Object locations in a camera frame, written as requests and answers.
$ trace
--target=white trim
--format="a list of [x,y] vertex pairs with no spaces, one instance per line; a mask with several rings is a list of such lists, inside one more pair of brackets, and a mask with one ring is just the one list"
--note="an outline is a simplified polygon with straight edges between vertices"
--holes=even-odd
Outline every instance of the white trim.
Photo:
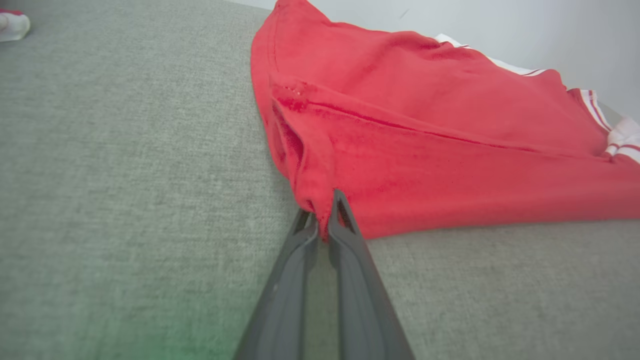
[[27,35],[31,28],[29,18],[24,14],[0,12],[0,17],[4,19],[2,28],[0,28],[0,42],[20,40]]
[[593,117],[593,120],[596,120],[598,125],[600,125],[600,127],[605,129],[606,131],[611,131],[611,127],[607,126],[609,123],[605,119],[604,115],[602,115],[602,121],[600,121],[600,117],[598,117],[598,113],[596,112],[596,108],[593,105],[591,105],[591,96],[592,95],[589,94],[590,92],[593,94],[593,103],[597,104],[597,99],[598,98],[595,95],[596,94],[595,92],[592,92],[591,90],[582,90],[582,89],[580,89],[580,95],[582,97],[582,102],[586,106],[587,110],[589,110],[589,113]]
[[[463,45],[463,44],[455,41],[451,37],[448,37],[445,34],[439,34],[434,39],[437,40],[438,42],[448,42],[451,45],[453,45],[453,47],[467,47],[469,49],[475,50],[473,47],[470,47],[469,45]],[[491,60],[491,62],[496,64],[498,67],[501,67],[503,69],[509,70],[511,72],[515,72],[516,74],[522,75],[522,76],[536,76],[536,75],[540,75],[543,72],[547,71],[546,69],[525,69],[523,67],[517,67],[517,66],[511,65],[511,64],[507,64],[506,62],[504,62],[502,60],[490,58],[489,56],[486,56],[486,58]]]
[[616,155],[627,155],[632,158],[636,163],[640,164],[640,151],[632,147],[621,147]]
[[607,138],[609,146],[606,152],[615,155],[626,155],[635,162],[640,163],[640,151],[633,147],[625,145],[633,145],[640,147],[640,125],[631,118],[623,118],[616,127],[611,130]]
[[614,156],[616,154],[616,152],[618,152],[618,149],[620,148],[620,146],[616,143],[612,143],[611,145],[609,145],[607,147],[607,150],[605,150],[604,152],[608,152],[609,155]]
[[595,90],[592,90],[591,94],[593,96],[593,105],[595,106],[598,115],[600,115],[602,122],[604,122],[604,125],[608,127],[609,130],[613,129],[613,126],[611,126],[611,124],[607,121],[607,118],[604,117],[604,113],[602,112],[602,109],[600,109],[600,105],[598,105],[598,94],[596,94]]

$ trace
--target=red and white object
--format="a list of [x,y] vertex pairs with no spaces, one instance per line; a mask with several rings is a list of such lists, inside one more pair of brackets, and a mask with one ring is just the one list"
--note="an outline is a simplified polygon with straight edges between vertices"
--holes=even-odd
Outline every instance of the red and white object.
[[0,9],[0,42],[20,40],[31,28],[29,18],[21,12]]
[[334,23],[306,0],[279,0],[256,34],[273,161],[323,232],[334,188],[366,238],[640,218],[640,127],[611,130],[554,70],[439,40]]

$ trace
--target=white wall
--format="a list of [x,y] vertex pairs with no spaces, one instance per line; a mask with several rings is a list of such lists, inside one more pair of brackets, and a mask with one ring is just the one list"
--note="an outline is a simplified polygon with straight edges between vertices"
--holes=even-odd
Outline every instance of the white wall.
[[[272,9],[275,0],[231,0]],[[310,0],[332,21],[445,33],[507,63],[556,69],[640,120],[638,0]]]

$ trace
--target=white object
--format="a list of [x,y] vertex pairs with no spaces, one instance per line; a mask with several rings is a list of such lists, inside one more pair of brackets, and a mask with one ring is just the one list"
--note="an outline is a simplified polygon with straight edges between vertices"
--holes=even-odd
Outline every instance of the white object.
[[0,9],[0,42],[20,40],[29,28],[31,23],[23,13]]

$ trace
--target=gray couch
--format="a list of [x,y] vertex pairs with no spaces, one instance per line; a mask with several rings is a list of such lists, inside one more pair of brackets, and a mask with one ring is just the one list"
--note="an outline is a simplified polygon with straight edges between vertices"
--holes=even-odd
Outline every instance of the gray couch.
[[[265,10],[0,1],[0,359],[230,359],[296,212],[249,71]],[[637,359],[640,222],[370,247],[418,359]],[[307,359],[337,356],[326,248]]]

